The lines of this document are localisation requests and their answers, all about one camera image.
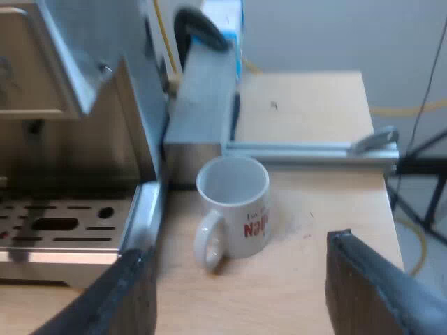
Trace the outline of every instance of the stainless steel panel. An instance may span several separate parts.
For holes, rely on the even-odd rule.
[[[249,156],[271,168],[389,171],[399,159],[396,143],[352,154],[350,143],[263,144],[231,142],[225,155]]]
[[[163,142],[171,182],[195,184],[203,164],[221,154],[230,136],[235,92],[234,50],[193,44]]]
[[[129,225],[134,192],[100,191],[49,193],[34,198],[3,193],[0,251],[117,253]],[[16,260],[13,253],[10,258]]]
[[[0,113],[58,113],[63,108],[61,92],[28,13],[0,7]]]
[[[96,193],[97,196],[104,196],[102,191]],[[158,182],[141,184],[137,187],[133,198],[129,195],[130,193],[120,192],[109,193],[110,199],[75,197],[75,199],[44,202],[41,199],[34,202],[9,199],[8,195],[5,195],[5,200],[0,206],[0,279],[63,281],[70,286],[87,287],[125,250],[130,248],[145,250],[155,245],[164,210],[166,196],[164,185]],[[99,211],[105,207],[114,208],[114,215],[110,218],[99,218]],[[21,215],[27,215],[28,218],[20,218]],[[30,228],[39,217],[61,216],[77,218],[79,226],[69,231],[36,232]],[[21,225],[22,229],[15,229],[15,225]],[[112,226],[115,227],[114,230],[107,229]],[[17,236],[43,239],[12,240]],[[53,240],[61,237],[111,238],[111,240]]]
[[[170,182],[176,186],[194,186],[202,166],[222,155],[220,143],[169,144],[165,148]]]
[[[138,197],[131,211],[131,229],[122,250],[147,250],[156,246],[166,199],[166,185],[157,182],[139,185]]]
[[[41,91],[32,95],[34,100],[14,103],[39,107],[39,97],[50,108],[52,101],[64,101],[69,113],[0,112],[0,177],[7,178],[9,187],[40,187],[85,179],[96,186],[119,185],[161,176],[161,138],[168,115],[144,6],[115,0],[107,6],[98,0],[37,4],[14,1],[18,9],[11,10],[10,1],[0,0],[0,10],[13,14],[0,36],[8,40],[4,32],[18,25],[11,39],[18,45],[16,58],[27,62],[18,54],[45,51],[37,63],[29,62],[33,71],[23,74],[29,89]],[[65,43],[66,49],[54,48],[57,43]],[[74,84],[75,77],[88,82]],[[46,91],[54,95],[46,96]]]

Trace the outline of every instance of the printed logo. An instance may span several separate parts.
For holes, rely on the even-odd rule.
[[[265,236],[268,224],[268,214],[268,210],[265,207],[260,210],[260,214],[247,214],[248,223],[244,225],[244,235],[246,239],[252,236],[258,236],[259,234]]]

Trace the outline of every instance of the black cable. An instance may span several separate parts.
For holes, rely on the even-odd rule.
[[[447,17],[446,17],[446,19],[444,21],[444,26],[443,26],[443,29],[442,29],[441,38],[439,39],[438,48],[437,48],[436,54],[434,56],[434,61],[433,61],[433,65],[432,65],[432,71],[430,72],[430,78],[428,80],[427,90],[425,91],[424,99],[422,101],[422,104],[420,105],[418,116],[416,117],[416,121],[414,122],[413,133],[411,134],[410,142],[409,142],[408,146],[406,147],[405,156],[404,156],[404,158],[402,160],[405,160],[406,158],[408,158],[409,151],[411,150],[411,147],[413,146],[414,140],[416,139],[416,131],[418,129],[420,117],[422,116],[422,113],[424,112],[424,109],[425,109],[425,105],[427,104],[428,95],[430,94],[430,90],[432,88],[433,75],[434,75],[434,71],[436,70],[436,65],[438,63],[439,54],[441,53],[441,48],[442,48],[442,45],[443,45],[443,42],[444,42],[444,37],[446,36],[446,31],[447,31]],[[400,184],[401,183],[402,183],[402,175],[399,174],[399,179],[397,180],[396,195],[395,195],[396,199],[399,198]]]

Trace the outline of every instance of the drip tray grate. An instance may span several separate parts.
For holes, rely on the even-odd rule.
[[[0,250],[118,251],[134,194],[120,191],[104,198],[92,198],[91,193],[48,198],[3,194]]]

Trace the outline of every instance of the light wood tabletop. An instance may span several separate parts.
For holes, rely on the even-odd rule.
[[[244,78],[236,140],[352,141],[372,132],[359,73]],[[353,233],[403,268],[378,172],[269,171],[272,237],[258,254],[206,274],[193,259],[197,192],[170,194],[157,267],[157,334],[332,334],[325,307],[326,234]],[[26,334],[78,294],[0,286],[3,334]]]

